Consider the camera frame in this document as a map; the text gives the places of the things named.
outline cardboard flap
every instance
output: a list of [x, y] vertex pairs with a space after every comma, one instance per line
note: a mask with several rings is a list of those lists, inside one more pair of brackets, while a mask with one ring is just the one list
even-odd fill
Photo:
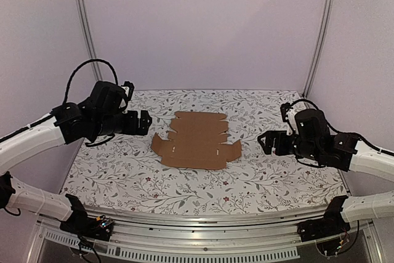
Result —
[[226, 115], [208, 112], [176, 112], [168, 132], [168, 140], [155, 134], [151, 148], [161, 163], [175, 168], [223, 169], [226, 161], [241, 156], [241, 142], [227, 141]]
[[234, 144], [220, 144], [219, 154], [223, 153], [227, 161], [234, 161], [241, 157], [242, 145], [241, 141], [238, 140]]

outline table surface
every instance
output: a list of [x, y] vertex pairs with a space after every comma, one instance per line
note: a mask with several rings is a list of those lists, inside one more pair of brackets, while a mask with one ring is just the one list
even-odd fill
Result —
[[[284, 211], [328, 204], [345, 189], [336, 169], [313, 169], [290, 156], [267, 156], [257, 136], [286, 129], [279, 107], [299, 99], [292, 91], [139, 91], [132, 110], [148, 110], [147, 136], [118, 135], [107, 144], [82, 145], [62, 192], [84, 204], [161, 214], [212, 215]], [[228, 142], [242, 141], [242, 157], [219, 171], [163, 166], [151, 149], [166, 139], [175, 111], [227, 114]]]

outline brown cardboard cutout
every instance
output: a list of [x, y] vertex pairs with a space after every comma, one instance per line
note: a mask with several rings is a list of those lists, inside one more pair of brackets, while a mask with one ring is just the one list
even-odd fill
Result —
[[175, 112], [176, 118], [163, 140], [155, 134], [152, 150], [161, 156], [161, 163], [175, 168], [224, 169], [226, 161], [241, 157], [241, 141], [227, 141], [226, 114], [208, 112]]

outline floral pattern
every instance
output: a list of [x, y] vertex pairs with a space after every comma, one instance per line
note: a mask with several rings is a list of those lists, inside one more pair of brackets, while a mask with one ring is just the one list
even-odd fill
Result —
[[[345, 193], [335, 169], [302, 166], [290, 156], [267, 156], [257, 136], [285, 129], [279, 107], [299, 99], [290, 91], [140, 91], [131, 109], [148, 110], [147, 136], [117, 135], [81, 147], [63, 192], [90, 206], [162, 214], [249, 214], [327, 204]], [[175, 111], [227, 114], [228, 141], [242, 141], [242, 157], [219, 171], [163, 166], [151, 149], [167, 137]]]

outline floral tablecloth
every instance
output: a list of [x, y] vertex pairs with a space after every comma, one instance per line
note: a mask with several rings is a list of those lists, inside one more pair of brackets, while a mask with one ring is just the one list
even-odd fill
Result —
[[[82, 145], [63, 192], [91, 206], [163, 214], [248, 214], [327, 204], [345, 194], [335, 169], [312, 169], [290, 156], [266, 156], [257, 136], [285, 129], [279, 107], [290, 91], [140, 91], [130, 108], [148, 110], [149, 134], [118, 135], [95, 148]], [[227, 114], [228, 141], [242, 141], [242, 157], [219, 171], [163, 166], [151, 149], [167, 137], [175, 111]]]

